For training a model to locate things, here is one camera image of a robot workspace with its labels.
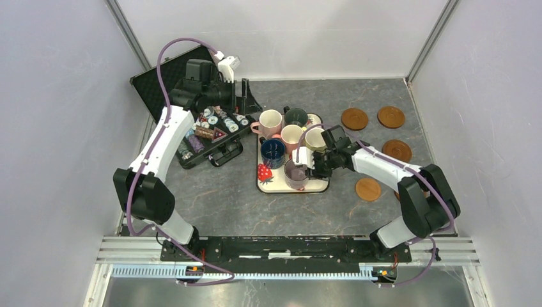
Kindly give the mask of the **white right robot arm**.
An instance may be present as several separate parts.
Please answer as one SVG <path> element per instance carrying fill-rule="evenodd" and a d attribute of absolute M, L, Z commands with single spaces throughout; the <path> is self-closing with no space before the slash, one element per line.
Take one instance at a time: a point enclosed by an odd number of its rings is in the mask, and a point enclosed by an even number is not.
<path fill-rule="evenodd" d="M 292 153 L 295 165 L 305 166 L 309 178 L 329 178 L 343 168 L 367 175 L 399 195 L 400 216 L 369 236 L 369 253 L 375 260 L 387 260 L 400 244 L 454 229 L 460 206 L 440 167 L 402 162 L 350 137 L 340 125 L 326 126 L 321 136 L 323 152 L 298 145 Z"/>

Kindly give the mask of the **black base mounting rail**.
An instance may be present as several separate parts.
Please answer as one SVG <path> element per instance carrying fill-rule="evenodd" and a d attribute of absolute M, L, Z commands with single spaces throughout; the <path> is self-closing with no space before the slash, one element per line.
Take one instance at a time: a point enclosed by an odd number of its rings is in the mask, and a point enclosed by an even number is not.
<path fill-rule="evenodd" d="M 194 240 L 188 251 L 204 260 L 201 272 L 241 274 L 355 273 L 359 264 L 410 263 L 405 244 L 379 248 L 356 236 L 209 236 Z"/>

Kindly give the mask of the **dark blue mug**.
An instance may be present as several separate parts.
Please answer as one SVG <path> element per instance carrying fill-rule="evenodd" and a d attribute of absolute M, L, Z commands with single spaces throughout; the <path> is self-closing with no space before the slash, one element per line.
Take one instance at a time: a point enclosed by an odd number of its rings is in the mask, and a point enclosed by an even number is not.
<path fill-rule="evenodd" d="M 259 143 L 259 152 L 262 164 L 269 169 L 280 168 L 283 165 L 284 157 L 286 154 L 286 147 L 284 143 L 277 138 L 261 138 Z"/>

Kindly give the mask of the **dark green mug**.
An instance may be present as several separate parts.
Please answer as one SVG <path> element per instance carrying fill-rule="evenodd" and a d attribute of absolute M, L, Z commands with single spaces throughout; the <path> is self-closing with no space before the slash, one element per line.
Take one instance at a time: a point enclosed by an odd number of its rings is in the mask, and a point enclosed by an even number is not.
<path fill-rule="evenodd" d="M 283 108 L 284 111 L 284 124 L 296 125 L 304 127 L 309 121 L 308 114 L 300 108 L 290 108 L 288 106 Z"/>

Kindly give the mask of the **light green cup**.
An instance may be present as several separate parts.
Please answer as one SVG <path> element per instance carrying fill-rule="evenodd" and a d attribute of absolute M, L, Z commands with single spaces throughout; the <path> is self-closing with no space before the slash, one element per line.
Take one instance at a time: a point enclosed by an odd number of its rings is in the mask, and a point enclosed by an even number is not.
<path fill-rule="evenodd" d="M 325 130 L 320 127 L 315 127 L 309 131 L 305 136 L 306 147 L 314 152 L 324 152 L 327 148 L 323 139 L 322 132 Z"/>

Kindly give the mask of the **light brown wooden coaster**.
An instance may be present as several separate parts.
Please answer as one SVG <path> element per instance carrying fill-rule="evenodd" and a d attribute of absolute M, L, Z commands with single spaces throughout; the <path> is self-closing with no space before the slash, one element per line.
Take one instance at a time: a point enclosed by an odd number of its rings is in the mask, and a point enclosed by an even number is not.
<path fill-rule="evenodd" d="M 376 201 L 381 197 L 380 184 L 373 178 L 362 178 L 355 184 L 355 191 L 359 198 L 365 201 Z"/>

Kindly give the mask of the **purple glass mug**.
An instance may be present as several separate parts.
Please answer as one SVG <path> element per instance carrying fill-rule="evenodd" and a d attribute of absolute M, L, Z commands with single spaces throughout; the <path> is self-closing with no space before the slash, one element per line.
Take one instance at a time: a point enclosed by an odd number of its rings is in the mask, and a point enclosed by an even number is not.
<path fill-rule="evenodd" d="M 286 184 L 294 190 L 303 191 L 309 181 L 306 171 L 307 166 L 296 165 L 292 159 L 288 160 L 284 165 Z"/>

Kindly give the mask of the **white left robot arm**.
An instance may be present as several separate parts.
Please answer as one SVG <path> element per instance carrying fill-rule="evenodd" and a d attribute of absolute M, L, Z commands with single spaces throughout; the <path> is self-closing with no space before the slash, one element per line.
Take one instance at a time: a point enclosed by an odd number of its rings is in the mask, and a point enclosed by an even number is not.
<path fill-rule="evenodd" d="M 122 210 L 170 236 L 184 260 L 196 259 L 201 244 L 194 239 L 196 229 L 175 210 L 175 197 L 165 184 L 167 171 L 173 159 L 190 169 L 206 159 L 221 165 L 241 153 L 238 140 L 249 133 L 252 114 L 261 106 L 247 79 L 235 82 L 239 64 L 235 56 L 189 59 L 172 88 L 157 67 L 161 97 L 155 100 L 160 107 L 155 130 L 130 166 L 114 172 Z"/>

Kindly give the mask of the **strawberry pattern white tray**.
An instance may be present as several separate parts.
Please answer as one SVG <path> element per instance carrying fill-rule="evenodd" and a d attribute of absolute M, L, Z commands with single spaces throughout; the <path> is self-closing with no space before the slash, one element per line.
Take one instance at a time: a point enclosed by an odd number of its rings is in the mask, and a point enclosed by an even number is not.
<path fill-rule="evenodd" d="M 306 126 L 302 127 L 304 132 L 308 127 L 312 126 L 315 123 L 320 123 L 321 118 L 316 114 L 308 114 L 309 121 Z M 285 174 L 284 174 L 284 165 L 288 160 L 291 159 L 291 155 L 285 154 L 283 165 L 278 169 L 269 169 L 262 164 L 260 157 L 260 139 L 263 138 L 259 134 L 256 134 L 258 137 L 257 140 L 257 169 L 256 169 L 256 185 L 257 188 L 265 194 L 297 194 L 297 193 L 322 193 L 326 191 L 329 187 L 329 182 L 322 179 L 309 179 L 305 189 L 303 191 L 298 191 L 290 188 L 286 184 Z M 281 140 L 280 134 L 276 134 L 272 138 L 277 138 Z M 300 138 L 298 146 L 304 146 L 305 141 Z"/>

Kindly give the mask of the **pink cup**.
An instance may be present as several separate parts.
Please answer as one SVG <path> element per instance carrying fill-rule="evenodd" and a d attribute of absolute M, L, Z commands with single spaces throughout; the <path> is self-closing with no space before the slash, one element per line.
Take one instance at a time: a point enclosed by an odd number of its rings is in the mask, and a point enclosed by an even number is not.
<path fill-rule="evenodd" d="M 286 153 L 288 155 L 290 155 L 292 151 L 296 149 L 303 133 L 304 130 L 302 127 L 294 124 L 287 125 L 282 129 L 280 137 L 286 147 Z"/>

